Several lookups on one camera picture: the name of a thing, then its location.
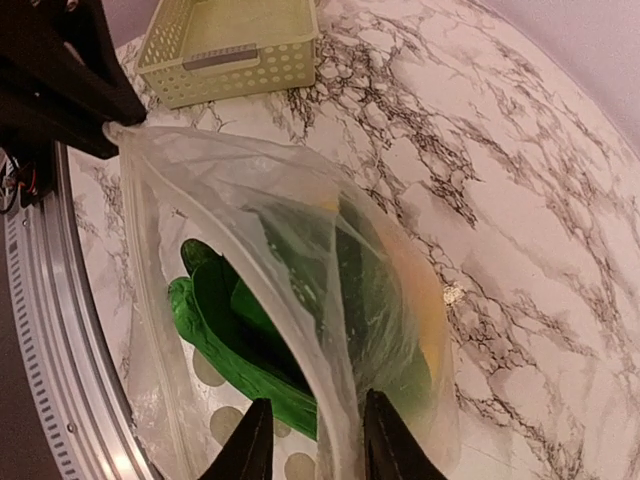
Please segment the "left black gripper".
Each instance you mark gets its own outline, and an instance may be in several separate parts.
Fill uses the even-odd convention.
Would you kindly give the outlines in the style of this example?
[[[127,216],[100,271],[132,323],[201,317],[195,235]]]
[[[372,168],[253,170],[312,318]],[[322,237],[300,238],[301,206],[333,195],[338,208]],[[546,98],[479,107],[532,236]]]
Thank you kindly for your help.
[[[146,119],[100,1],[1,3],[1,105],[3,126],[34,129],[97,158],[118,153],[105,122]]]

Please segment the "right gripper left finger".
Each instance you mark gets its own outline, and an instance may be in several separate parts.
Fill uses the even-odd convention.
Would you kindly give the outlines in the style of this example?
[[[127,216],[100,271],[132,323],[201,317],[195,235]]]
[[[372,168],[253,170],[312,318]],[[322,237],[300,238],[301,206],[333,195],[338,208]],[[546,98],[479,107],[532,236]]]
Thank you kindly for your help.
[[[269,399],[256,399],[200,480],[271,480],[274,430]]]

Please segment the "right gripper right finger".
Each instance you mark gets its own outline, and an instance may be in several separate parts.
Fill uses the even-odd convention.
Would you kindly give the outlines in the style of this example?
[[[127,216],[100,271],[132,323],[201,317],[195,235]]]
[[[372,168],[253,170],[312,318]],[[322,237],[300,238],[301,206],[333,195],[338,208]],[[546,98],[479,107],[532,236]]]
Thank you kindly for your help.
[[[370,389],[364,411],[367,480],[445,480],[428,459],[388,397]]]

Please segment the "fake dark green cucumber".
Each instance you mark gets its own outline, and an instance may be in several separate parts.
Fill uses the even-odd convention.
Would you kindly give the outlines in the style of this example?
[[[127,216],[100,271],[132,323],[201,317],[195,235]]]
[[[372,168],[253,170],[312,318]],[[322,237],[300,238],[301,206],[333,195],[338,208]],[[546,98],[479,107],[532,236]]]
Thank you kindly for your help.
[[[406,416],[429,407],[431,372],[409,324],[399,277],[370,217],[340,197],[329,215],[274,204],[259,220],[317,334],[328,325],[328,301],[340,302],[357,396],[380,390]]]

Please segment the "fake green bok choy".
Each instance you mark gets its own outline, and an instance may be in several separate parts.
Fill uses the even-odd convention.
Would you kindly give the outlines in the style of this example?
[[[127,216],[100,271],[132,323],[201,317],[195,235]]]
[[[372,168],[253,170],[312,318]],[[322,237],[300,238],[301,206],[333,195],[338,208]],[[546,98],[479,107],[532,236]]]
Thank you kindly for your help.
[[[185,240],[187,271],[171,281],[174,325],[222,377],[250,400],[271,400],[275,417],[317,438],[317,403],[291,350],[228,260],[206,243]]]

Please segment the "clear polka dot zip bag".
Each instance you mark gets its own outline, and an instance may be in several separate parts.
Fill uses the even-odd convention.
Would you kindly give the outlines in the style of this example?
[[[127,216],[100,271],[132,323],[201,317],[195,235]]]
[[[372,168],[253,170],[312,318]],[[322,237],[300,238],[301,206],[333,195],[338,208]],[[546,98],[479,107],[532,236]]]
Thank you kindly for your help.
[[[365,475],[366,395],[356,394],[342,306],[326,305],[328,325],[315,320],[293,293],[287,267],[271,253],[259,215],[282,204],[336,211],[341,196],[393,224],[336,164],[300,147],[178,127],[123,127],[106,136],[118,146],[126,241],[135,278],[141,346],[132,401],[152,460],[170,479],[195,479],[222,450],[254,400],[245,397],[178,334],[168,287],[187,275],[180,248],[191,238],[225,257],[281,334],[317,403],[312,440],[274,413],[273,475],[277,479],[361,479]],[[432,381],[426,409],[403,415],[426,456],[444,473],[460,457],[451,338],[444,303],[445,371]]]

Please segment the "fake orange pepper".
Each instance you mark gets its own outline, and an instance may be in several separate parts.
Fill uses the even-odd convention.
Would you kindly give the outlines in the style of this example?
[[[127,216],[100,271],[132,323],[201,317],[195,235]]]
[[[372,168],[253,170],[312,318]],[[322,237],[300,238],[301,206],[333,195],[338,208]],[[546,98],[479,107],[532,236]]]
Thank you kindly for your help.
[[[403,232],[355,201],[336,207],[335,247],[356,386],[440,383],[446,334],[435,273]]]

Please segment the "pale green plastic basket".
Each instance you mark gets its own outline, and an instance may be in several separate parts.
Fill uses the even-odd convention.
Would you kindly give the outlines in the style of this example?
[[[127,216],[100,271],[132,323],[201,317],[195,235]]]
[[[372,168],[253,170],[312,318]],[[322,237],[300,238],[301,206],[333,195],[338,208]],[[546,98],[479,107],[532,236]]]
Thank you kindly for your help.
[[[162,1],[135,71],[171,109],[307,87],[318,33],[309,0]]]

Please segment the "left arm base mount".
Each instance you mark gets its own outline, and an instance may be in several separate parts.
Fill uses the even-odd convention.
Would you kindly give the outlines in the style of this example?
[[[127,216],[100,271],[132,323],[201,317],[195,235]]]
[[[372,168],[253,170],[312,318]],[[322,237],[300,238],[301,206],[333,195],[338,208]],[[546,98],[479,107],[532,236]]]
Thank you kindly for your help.
[[[56,185],[56,150],[51,140],[20,134],[1,144],[1,214],[35,205]]]

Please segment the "front aluminium table rail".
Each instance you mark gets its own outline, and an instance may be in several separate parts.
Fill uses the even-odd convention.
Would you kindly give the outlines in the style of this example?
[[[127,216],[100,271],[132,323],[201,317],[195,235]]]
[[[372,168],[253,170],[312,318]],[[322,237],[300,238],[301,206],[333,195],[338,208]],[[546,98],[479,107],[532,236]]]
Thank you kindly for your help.
[[[52,157],[53,192],[4,218],[13,318],[42,431],[64,479],[157,479],[95,307],[66,147]]]

